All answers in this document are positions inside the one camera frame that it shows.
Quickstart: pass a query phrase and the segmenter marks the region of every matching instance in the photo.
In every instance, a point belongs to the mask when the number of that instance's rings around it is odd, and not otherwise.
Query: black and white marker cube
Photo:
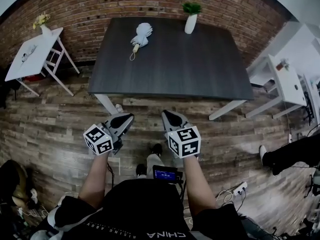
[[[114,149],[112,138],[95,124],[83,134],[83,137],[86,145],[97,156]]]
[[[168,132],[168,145],[179,158],[200,153],[201,136],[196,126]]]

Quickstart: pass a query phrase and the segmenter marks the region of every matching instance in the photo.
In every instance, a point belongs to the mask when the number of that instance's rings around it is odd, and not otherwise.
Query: black sleeve
[[[55,213],[55,225],[61,228],[79,222],[84,217],[96,212],[90,204],[78,198],[66,196]]]
[[[233,204],[201,211],[193,219],[192,231],[200,231],[211,239],[248,239]]]

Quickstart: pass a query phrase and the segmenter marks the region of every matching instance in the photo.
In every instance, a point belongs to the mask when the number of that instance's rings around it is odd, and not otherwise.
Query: white pants
[[[138,179],[153,179],[154,178],[154,166],[165,166],[160,157],[156,154],[150,154],[146,158],[146,175],[139,175]]]

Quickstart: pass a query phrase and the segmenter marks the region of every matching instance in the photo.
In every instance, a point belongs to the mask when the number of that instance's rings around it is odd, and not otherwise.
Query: black shoe
[[[161,144],[155,144],[154,146],[153,146],[153,148],[151,149],[151,154],[156,154],[158,157],[160,157],[161,156],[161,154],[162,154],[162,146],[161,146]]]
[[[147,167],[144,164],[140,163],[136,167],[135,173],[137,177],[139,177],[140,175],[147,175]]]

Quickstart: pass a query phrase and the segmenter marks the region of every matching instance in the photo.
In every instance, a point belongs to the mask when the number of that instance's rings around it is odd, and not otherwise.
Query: black t-shirt
[[[193,218],[190,233],[176,187],[154,179],[126,180],[115,186],[96,211],[67,196],[54,214],[62,239],[247,239],[233,204],[207,209]]]

